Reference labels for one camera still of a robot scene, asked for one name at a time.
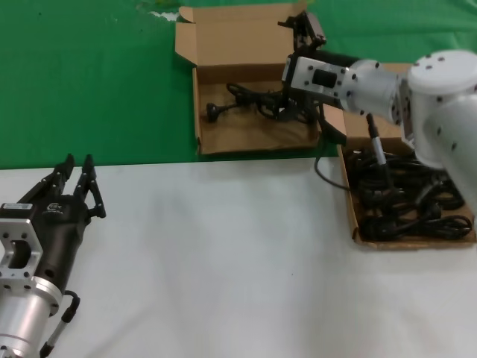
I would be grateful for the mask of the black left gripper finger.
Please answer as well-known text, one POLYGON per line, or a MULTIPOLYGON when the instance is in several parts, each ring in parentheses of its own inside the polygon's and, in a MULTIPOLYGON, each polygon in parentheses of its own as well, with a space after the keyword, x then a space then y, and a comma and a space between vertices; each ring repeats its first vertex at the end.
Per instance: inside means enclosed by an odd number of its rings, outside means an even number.
POLYGON ((74 167, 74 156, 68 154, 62 163, 54 167, 51 174, 45 176, 22 197, 22 203, 34 204, 50 196, 57 197, 62 195, 64 186, 70 178, 74 167))
POLYGON ((79 198, 82 202, 85 202, 89 193, 92 194, 95 203, 94 207, 88 210, 89 217, 99 217, 104 219, 107 214, 98 187, 95 164, 91 154, 88 154, 83 162, 81 175, 73 192, 73 196, 79 198))

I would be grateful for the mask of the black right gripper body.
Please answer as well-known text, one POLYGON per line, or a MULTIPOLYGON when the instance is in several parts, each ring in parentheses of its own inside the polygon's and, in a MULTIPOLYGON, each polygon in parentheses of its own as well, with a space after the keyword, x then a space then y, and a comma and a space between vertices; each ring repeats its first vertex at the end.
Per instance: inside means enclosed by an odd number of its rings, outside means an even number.
POLYGON ((288 94, 292 98, 308 95, 312 100, 344 110, 352 94, 347 82, 358 61, 357 57, 329 51, 296 51, 288 56, 288 94))

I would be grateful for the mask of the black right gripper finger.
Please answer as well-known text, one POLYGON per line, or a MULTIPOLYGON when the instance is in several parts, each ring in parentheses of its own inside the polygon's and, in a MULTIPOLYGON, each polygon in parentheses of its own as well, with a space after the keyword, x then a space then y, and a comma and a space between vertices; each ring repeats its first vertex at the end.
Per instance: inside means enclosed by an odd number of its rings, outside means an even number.
POLYGON ((277 122, 316 124, 320 120, 320 103, 308 95, 292 98, 286 91, 269 92, 266 95, 266 117, 277 122))
POLYGON ((318 18, 307 10, 296 16, 289 16, 284 22, 278 22, 278 26, 293 30, 294 51, 315 51, 327 42, 318 18))

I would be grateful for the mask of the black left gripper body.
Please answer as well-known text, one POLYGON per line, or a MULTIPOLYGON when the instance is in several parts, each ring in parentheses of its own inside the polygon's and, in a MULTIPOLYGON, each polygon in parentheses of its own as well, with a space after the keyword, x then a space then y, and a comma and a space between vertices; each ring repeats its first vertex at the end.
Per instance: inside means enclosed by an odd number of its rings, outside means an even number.
POLYGON ((83 195, 32 195, 32 223, 42 247, 35 275, 66 290, 86 226, 91 222, 83 195))

